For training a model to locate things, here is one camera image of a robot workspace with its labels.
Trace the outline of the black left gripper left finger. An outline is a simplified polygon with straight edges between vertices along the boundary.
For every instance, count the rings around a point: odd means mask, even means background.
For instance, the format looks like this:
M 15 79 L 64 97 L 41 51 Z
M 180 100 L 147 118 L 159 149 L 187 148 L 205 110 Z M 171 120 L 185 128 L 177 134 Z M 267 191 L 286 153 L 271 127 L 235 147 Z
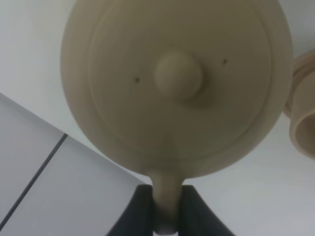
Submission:
M 142 184 L 135 192 L 109 236 L 152 236 L 155 223 L 153 188 Z

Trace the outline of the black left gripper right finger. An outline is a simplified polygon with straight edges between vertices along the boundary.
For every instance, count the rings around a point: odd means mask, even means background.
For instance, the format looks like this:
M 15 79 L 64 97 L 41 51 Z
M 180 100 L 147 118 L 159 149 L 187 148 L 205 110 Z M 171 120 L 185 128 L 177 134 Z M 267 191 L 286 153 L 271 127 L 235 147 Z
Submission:
M 178 223 L 180 236 L 233 236 L 203 201 L 195 187 L 182 186 Z

